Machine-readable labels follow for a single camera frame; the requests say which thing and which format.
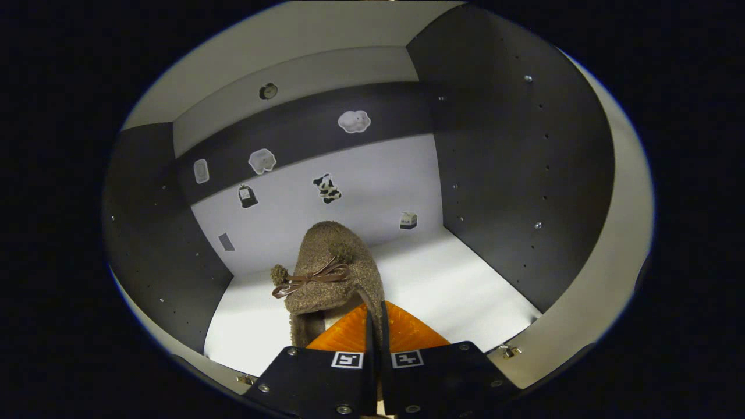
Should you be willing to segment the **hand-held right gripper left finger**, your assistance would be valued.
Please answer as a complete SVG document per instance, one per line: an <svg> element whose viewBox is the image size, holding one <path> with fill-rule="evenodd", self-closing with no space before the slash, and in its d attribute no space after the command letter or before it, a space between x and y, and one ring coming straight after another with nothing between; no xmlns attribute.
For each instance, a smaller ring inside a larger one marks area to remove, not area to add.
<svg viewBox="0 0 745 419"><path fill-rule="evenodd" d="M271 417L364 417L376 414L373 314L361 306L360 351L283 347L244 394Z"/></svg>

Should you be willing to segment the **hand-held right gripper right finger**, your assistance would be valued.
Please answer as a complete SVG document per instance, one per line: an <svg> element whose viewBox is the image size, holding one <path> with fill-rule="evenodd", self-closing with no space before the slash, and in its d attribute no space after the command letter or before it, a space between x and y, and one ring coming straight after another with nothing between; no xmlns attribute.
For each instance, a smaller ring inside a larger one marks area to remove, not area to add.
<svg viewBox="0 0 745 419"><path fill-rule="evenodd" d="M379 379L387 416L497 417L522 392L470 340L394 351L391 310L382 313Z"/></svg>

